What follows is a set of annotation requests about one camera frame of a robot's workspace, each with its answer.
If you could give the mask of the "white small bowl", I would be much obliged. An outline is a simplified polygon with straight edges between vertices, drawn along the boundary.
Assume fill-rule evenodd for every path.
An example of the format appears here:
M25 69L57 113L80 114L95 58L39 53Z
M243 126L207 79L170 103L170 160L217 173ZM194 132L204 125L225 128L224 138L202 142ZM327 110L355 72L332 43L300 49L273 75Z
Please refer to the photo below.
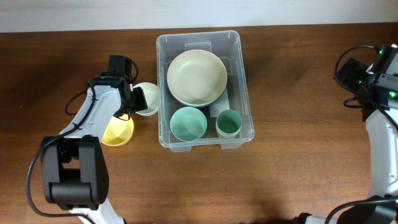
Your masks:
M141 88L147 103L147 109L136 112L141 116L152 116L159 109L159 87L153 83L142 82L132 86L132 89Z

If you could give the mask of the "yellow small bowl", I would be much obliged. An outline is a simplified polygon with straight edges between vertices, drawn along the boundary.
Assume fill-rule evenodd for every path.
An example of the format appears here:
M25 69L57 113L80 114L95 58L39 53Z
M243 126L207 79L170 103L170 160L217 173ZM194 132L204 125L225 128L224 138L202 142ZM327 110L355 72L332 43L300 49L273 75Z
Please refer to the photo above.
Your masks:
M107 146L122 146L132 138L133 132L134 122L128 114L124 114L120 118L113 116L101 142Z

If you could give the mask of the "green small bowl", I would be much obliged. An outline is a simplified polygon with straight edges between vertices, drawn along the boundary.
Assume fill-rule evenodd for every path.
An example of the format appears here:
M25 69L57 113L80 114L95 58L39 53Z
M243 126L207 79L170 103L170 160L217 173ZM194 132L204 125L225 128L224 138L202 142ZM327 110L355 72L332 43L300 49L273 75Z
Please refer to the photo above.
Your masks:
M178 109L170 119L171 132L184 142L200 139L207 126L206 116L199 109L189 106Z

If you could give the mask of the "beige bowl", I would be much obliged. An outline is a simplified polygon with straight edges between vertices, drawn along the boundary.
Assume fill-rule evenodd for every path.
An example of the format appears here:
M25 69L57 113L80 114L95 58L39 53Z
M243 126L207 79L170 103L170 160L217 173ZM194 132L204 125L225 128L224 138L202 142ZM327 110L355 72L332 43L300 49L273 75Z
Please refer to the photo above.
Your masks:
M228 81L220 58L206 50L188 50L179 54L167 70L167 86L172 93L221 93Z

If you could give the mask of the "green plastic cup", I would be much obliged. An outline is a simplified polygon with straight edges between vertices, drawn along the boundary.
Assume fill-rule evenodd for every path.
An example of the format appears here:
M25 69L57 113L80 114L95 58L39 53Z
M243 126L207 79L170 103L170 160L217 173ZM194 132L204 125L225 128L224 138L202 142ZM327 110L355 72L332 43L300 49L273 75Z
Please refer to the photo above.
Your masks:
M224 110L219 114L216 119L216 125L221 125L222 123L234 123L242 127L243 119L241 115L235 110Z

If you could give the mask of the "grey plastic cup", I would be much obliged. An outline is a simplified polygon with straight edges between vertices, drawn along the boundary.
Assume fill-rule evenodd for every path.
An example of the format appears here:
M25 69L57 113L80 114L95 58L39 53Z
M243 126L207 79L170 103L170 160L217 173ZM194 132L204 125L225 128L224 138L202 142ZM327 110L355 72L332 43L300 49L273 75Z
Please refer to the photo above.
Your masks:
M233 139L240 132L241 127L234 123L222 123L216 125L216 132L221 139Z

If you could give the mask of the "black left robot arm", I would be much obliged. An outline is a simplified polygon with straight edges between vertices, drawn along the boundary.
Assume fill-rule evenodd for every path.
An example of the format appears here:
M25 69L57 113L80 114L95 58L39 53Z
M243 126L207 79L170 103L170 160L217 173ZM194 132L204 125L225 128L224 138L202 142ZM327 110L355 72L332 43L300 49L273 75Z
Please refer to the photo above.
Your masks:
M108 199L109 175L101 140L112 119L147 107L142 88L125 78L96 77L71 123L57 136L43 139L40 159L44 195L57 205L57 216L83 223L125 223Z

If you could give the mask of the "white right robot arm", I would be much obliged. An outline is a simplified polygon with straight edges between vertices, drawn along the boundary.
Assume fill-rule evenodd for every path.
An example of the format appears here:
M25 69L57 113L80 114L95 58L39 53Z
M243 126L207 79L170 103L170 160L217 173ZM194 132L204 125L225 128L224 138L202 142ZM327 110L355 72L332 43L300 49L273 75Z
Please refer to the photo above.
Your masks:
M343 102L363 115L371 147L371 186L366 200L344 203L327 217L301 213L295 223L392 223L397 221L397 45L372 47L376 61L336 64L334 81L354 97Z

